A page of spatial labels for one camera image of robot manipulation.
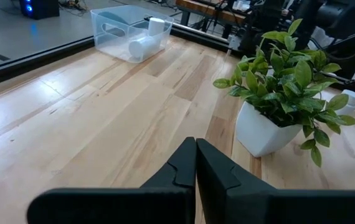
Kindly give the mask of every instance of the gray floor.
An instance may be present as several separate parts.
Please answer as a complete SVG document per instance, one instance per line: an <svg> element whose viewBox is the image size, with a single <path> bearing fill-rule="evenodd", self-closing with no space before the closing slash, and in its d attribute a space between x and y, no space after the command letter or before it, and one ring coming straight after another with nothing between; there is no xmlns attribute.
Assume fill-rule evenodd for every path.
<svg viewBox="0 0 355 224"><path fill-rule="evenodd" d="M181 14L178 14L179 11L147 1L85 0L85 2L89 9L133 4L167 15L177 14L174 16L176 22L180 22L181 19ZM19 7L18 1L13 1L13 3ZM60 17L36 21L20 14L19 9L12 5L11 0L0 0L0 7L9 12L0 10L0 54L12 60L93 35L89 12L79 17L65 10L60 10ZM189 25L200 19L199 16L192 14ZM221 33L222 28L218 26L215 31Z"/></svg>

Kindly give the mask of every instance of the computer tower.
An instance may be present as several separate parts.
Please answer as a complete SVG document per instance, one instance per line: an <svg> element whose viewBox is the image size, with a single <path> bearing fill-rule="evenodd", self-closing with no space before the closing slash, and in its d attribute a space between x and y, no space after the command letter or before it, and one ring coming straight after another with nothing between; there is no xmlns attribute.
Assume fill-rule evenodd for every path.
<svg viewBox="0 0 355 224"><path fill-rule="evenodd" d="M21 13L33 19L60 16L58 0L20 0Z"/></svg>

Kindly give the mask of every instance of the white flower pot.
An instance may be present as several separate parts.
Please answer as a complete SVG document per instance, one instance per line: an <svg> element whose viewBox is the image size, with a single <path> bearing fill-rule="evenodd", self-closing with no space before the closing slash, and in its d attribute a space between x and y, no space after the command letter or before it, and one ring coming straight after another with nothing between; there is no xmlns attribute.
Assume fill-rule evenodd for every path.
<svg viewBox="0 0 355 224"><path fill-rule="evenodd" d="M299 124L279 128L245 102L235 124L235 135L254 157L260 157L283 148L301 129Z"/></svg>

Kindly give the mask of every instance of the potted plant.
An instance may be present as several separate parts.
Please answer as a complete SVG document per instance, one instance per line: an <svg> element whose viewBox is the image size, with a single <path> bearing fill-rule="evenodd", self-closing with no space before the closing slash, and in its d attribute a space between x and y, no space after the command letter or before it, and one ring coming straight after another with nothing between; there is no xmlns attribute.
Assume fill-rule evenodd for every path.
<svg viewBox="0 0 355 224"><path fill-rule="evenodd" d="M236 136L252 155L281 149L302 129L306 138L311 134L313 138L301 149L310 150L313 162L321 167L316 143L329 147L330 141L318 122L340 134L339 126L354 125L355 119L334 112L347 104L348 95L336 95L329 102L321 99L321 91L336 79L320 72L336 72L341 67L326 63L321 50L295 50L297 38L291 35L300 23L301 19L294 21L288 32L264 33L256 57L244 56L231 78L217 79L214 86L231 88L229 95L245 101L237 118ZM268 58L261 49L264 42L272 46ZM272 74L268 74L269 65Z"/></svg>

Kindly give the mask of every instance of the clear plastic bin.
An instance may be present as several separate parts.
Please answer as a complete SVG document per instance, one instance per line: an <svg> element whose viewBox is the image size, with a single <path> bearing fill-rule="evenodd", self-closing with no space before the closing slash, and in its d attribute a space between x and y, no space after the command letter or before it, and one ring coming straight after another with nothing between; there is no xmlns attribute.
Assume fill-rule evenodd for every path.
<svg viewBox="0 0 355 224"><path fill-rule="evenodd" d="M93 33L96 49L132 63L140 63L165 49L173 18L137 6L94 9ZM149 35L147 17L164 21L163 32Z"/></svg>

